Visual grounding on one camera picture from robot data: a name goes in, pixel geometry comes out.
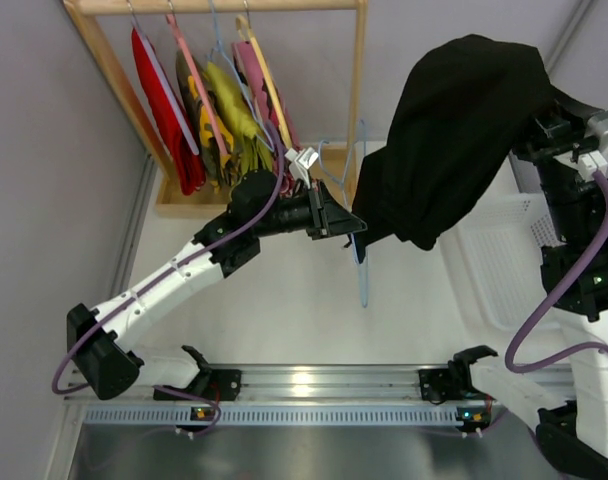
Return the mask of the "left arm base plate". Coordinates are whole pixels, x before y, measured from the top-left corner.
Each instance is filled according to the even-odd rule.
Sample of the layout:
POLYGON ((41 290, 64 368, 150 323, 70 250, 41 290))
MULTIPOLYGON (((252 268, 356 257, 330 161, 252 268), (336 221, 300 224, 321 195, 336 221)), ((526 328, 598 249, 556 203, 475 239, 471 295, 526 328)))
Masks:
POLYGON ((237 369, 203 370, 180 392, 210 401, 234 401, 241 390, 242 372, 237 369))

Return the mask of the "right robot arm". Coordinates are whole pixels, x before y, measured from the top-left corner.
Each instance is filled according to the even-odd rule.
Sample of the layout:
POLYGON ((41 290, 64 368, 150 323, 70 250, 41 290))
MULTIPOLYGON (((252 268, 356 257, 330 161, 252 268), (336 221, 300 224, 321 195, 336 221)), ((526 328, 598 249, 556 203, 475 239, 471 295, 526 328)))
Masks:
POLYGON ((541 251, 546 296, 504 355, 457 353, 453 387, 502 403, 559 472, 608 479, 608 110, 558 93, 513 151, 536 167, 558 240, 541 251))

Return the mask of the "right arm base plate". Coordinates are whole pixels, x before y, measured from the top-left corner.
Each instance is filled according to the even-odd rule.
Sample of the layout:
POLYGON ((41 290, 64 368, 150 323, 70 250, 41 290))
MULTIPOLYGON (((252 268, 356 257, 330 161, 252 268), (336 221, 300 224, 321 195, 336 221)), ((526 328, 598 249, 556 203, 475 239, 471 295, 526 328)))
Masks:
POLYGON ((441 405, 460 400, 453 375, 448 368, 426 368, 418 371, 420 394, 423 401, 441 405))

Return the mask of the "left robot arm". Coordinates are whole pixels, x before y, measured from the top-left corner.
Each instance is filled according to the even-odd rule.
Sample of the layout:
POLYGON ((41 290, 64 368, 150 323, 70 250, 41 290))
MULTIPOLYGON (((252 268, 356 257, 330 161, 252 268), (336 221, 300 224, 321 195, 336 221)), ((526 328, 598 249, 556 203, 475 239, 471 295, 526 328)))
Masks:
POLYGON ((132 289, 93 308, 67 315, 67 343, 77 370, 98 399, 111 400, 134 386, 163 386, 171 395, 196 395, 211 369, 193 347, 146 351, 140 338, 194 294, 245 266, 266 236, 305 232, 320 240, 360 233, 366 224, 341 206, 321 181, 292 198, 280 198, 276 177, 245 175, 226 210, 208 222, 174 259, 132 289))

